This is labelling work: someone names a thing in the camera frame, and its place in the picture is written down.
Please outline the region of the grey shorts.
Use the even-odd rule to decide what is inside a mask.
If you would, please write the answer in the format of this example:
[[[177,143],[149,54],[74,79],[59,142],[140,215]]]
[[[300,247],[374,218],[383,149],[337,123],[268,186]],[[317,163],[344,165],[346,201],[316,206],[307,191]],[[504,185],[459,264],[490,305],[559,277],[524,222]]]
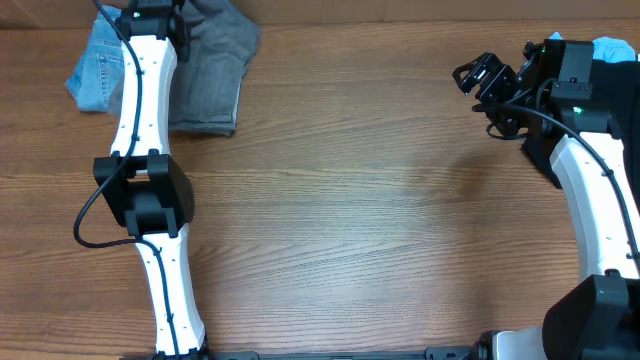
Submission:
[[[186,0],[180,15],[189,32],[189,60],[174,71],[169,129],[231,136],[261,31],[227,0]]]

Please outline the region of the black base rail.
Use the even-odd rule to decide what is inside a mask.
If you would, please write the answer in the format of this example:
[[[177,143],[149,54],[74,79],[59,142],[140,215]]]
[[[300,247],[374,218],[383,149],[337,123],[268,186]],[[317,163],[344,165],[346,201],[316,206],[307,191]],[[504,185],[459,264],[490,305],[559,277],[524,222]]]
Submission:
[[[491,360],[486,345],[435,346],[421,351],[331,352],[295,354],[259,354],[247,352],[210,352],[209,360]]]

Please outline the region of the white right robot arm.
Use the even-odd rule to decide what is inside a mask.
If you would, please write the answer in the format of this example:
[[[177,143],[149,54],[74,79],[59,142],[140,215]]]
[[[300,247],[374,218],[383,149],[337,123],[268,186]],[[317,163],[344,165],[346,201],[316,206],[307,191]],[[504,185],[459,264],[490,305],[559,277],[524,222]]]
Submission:
[[[639,57],[613,38],[527,43],[512,69],[485,53],[454,79],[487,134],[518,140],[563,191],[579,284],[541,325],[490,331],[470,359],[635,359],[639,355]]]

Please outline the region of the light blue garment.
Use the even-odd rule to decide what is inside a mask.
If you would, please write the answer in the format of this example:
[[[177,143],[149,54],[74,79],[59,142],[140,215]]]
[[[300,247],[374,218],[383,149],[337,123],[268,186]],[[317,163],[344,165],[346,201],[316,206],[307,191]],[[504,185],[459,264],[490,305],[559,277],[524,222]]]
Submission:
[[[604,61],[609,64],[622,62],[638,62],[639,55],[625,40],[600,37],[592,40],[594,60]]]

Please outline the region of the folded blue jeans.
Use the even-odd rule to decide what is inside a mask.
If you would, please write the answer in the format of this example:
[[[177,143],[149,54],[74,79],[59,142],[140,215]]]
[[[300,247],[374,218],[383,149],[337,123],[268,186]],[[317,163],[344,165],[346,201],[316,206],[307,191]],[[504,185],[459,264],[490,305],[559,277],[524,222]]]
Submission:
[[[122,42],[99,12],[87,46],[65,83],[79,111],[120,114],[123,60]]]

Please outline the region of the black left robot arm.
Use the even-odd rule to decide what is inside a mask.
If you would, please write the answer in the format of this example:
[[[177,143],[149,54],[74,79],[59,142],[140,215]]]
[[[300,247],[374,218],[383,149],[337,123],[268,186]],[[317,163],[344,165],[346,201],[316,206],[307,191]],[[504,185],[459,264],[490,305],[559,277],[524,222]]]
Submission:
[[[205,359],[204,324],[188,263],[194,192],[169,146],[170,88],[189,56],[183,2],[133,1],[113,26],[122,41],[123,98],[107,157],[94,161],[96,193],[106,200],[126,243],[136,246],[156,322],[156,359]]]

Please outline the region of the black t-shirt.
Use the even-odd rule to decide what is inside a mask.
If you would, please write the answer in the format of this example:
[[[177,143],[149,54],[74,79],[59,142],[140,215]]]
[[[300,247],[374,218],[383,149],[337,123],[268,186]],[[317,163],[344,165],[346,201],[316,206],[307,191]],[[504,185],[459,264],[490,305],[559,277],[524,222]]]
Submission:
[[[624,145],[625,171],[634,199],[639,199],[639,63],[607,63],[591,66],[590,97],[560,99],[545,95],[533,109],[553,117],[575,132],[608,133]]]

